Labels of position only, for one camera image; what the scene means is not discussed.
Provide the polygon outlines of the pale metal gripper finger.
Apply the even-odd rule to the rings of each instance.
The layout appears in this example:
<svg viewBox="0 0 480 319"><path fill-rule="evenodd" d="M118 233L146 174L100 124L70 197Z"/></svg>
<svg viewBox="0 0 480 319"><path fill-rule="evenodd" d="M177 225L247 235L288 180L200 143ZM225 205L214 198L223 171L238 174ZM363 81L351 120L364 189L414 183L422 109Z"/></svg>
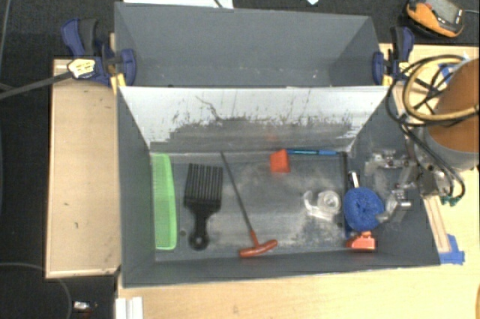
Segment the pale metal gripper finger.
<svg viewBox="0 0 480 319"><path fill-rule="evenodd" d="M409 196L416 185L413 177L399 179L389 191L384 203L384 210L376 214L376 221L380 224L400 224L408 211L413 208L413 200Z"/></svg>
<svg viewBox="0 0 480 319"><path fill-rule="evenodd" d="M411 165L410 159L405 155L398 155L396 150L383 150L374 152L364 164L364 174L372 176L378 169L398 170Z"/></svg>

